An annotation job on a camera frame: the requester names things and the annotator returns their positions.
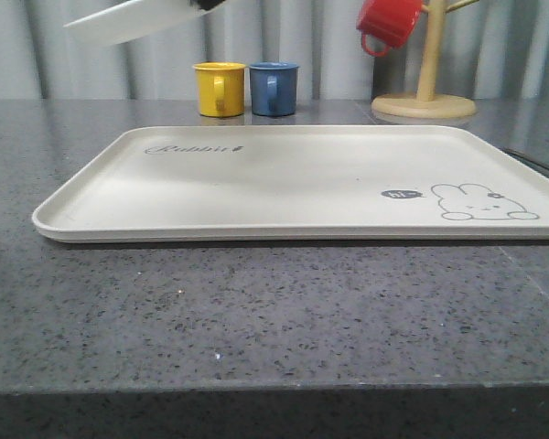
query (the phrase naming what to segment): countertop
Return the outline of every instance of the countertop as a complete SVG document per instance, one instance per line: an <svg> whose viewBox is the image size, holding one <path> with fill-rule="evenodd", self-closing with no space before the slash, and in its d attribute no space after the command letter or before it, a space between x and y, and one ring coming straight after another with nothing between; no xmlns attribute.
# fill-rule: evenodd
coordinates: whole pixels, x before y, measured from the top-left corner
<svg viewBox="0 0 549 439"><path fill-rule="evenodd" d="M477 104L457 126L549 164L549 101ZM549 386L549 241L72 245L30 221L133 128L394 122L354 101L227 120L0 101L0 395Z"/></svg>

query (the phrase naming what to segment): wooden mug stand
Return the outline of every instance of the wooden mug stand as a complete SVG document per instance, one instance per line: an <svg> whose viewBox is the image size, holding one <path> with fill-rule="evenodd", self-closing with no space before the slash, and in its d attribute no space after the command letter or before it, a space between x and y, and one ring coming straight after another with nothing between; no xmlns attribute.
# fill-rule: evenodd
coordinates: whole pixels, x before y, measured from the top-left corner
<svg viewBox="0 0 549 439"><path fill-rule="evenodd" d="M476 104L470 99L436 94L437 70L446 14L476 2L478 0L461 0L448 5L447 0L430 0L429 5L423 6L423 12L428 15L428 23L417 92L379 96L372 101L373 110L421 119L465 117L476 112Z"/></svg>

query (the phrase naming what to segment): curtain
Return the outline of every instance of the curtain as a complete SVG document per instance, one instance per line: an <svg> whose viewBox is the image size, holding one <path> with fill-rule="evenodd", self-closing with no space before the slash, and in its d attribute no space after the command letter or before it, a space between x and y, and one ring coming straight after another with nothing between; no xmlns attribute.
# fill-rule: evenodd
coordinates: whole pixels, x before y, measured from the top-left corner
<svg viewBox="0 0 549 439"><path fill-rule="evenodd" d="M355 28L363 0L238 0L180 27L108 48L63 25L114 0L0 0L0 99L196 97L191 65L294 61L300 99L414 91L426 30L373 59ZM447 16L437 90L549 98L549 0L481 0Z"/></svg>

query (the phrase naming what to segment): bunny cartoon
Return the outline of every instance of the bunny cartoon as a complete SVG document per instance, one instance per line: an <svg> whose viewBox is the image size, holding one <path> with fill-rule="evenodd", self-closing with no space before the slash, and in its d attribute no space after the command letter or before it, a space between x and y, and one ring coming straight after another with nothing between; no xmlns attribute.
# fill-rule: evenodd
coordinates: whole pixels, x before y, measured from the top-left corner
<svg viewBox="0 0 549 439"><path fill-rule="evenodd" d="M446 220L538 220L516 201L477 184L435 185L431 191L439 197L441 215Z"/></svg>

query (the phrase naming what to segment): tray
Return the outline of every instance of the tray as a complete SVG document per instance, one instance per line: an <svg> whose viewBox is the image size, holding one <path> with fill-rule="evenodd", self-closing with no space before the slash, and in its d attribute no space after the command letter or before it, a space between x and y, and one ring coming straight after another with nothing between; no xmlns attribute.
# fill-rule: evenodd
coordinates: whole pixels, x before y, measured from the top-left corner
<svg viewBox="0 0 549 439"><path fill-rule="evenodd" d="M149 127L32 220L65 242L549 239L549 180L458 128Z"/></svg>

